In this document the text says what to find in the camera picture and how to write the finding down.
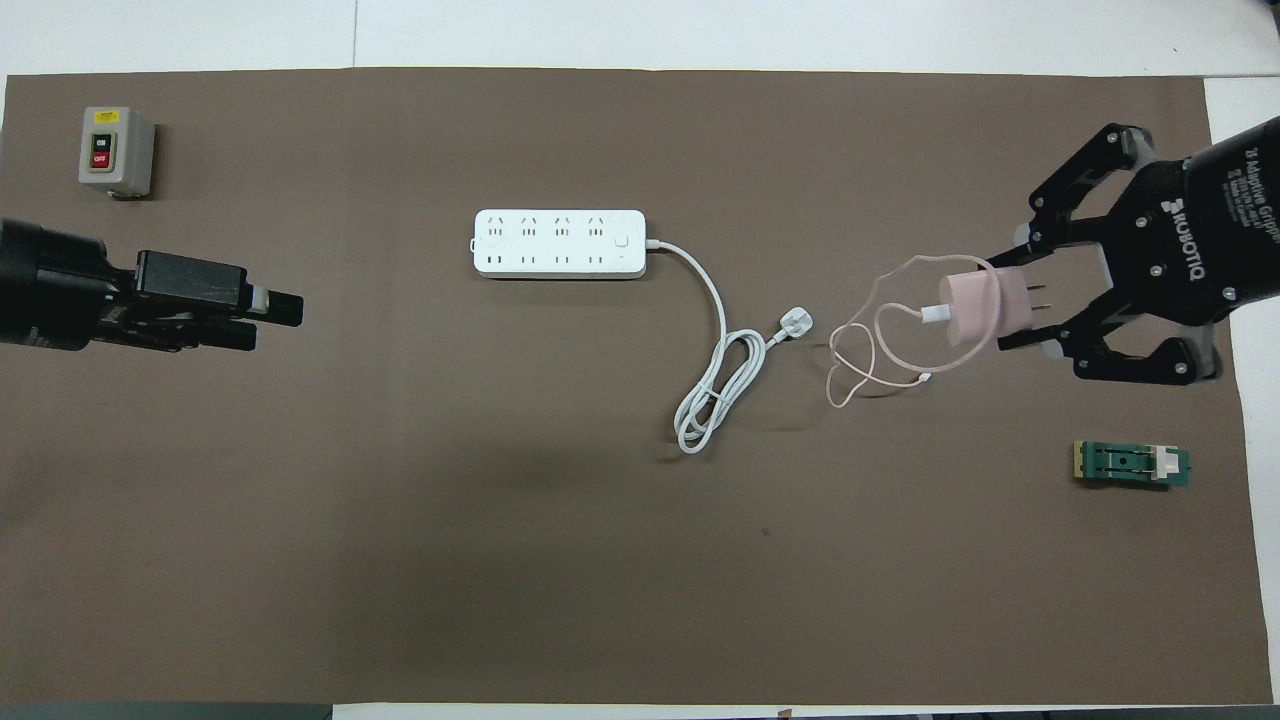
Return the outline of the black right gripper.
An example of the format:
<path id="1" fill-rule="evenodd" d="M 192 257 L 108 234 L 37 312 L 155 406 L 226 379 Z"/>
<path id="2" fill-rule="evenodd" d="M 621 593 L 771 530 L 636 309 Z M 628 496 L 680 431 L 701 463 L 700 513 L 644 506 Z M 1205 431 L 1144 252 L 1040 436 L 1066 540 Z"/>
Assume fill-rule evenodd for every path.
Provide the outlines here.
<path id="1" fill-rule="evenodd" d="M 1102 219 L 1076 220 L 1075 210 L 1112 173 L 1137 172 L 1103 217 L 1110 295 L 1062 323 L 1001 337 L 1002 351 L 1048 345 L 1084 380 L 1192 386 L 1221 377 L 1211 324 L 1279 292 L 1277 119 L 1185 159 L 1149 163 L 1148 129 L 1105 126 L 1030 192 L 1025 240 L 991 265 L 1024 266 L 1097 243 Z M 1144 315 L 1184 327 L 1146 356 L 1108 346 L 1108 334 Z"/>

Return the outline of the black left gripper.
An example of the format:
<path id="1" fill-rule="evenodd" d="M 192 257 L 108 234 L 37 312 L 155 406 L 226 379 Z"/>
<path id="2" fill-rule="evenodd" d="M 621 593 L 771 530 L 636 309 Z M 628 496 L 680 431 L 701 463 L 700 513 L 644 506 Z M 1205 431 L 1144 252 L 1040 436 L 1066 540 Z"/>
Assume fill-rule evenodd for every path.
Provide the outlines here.
<path id="1" fill-rule="evenodd" d="M 276 325 L 305 320 L 302 297 L 251 283 L 242 266 L 152 250 L 141 251 L 137 260 L 140 297 L 214 318 L 125 323 L 110 329 L 111 343 L 152 351 L 252 351 L 257 328 L 227 319 Z M 100 240 L 4 220 L 1 342 L 79 351 L 97 334 L 102 310 L 131 291 L 133 277 L 108 260 Z"/>

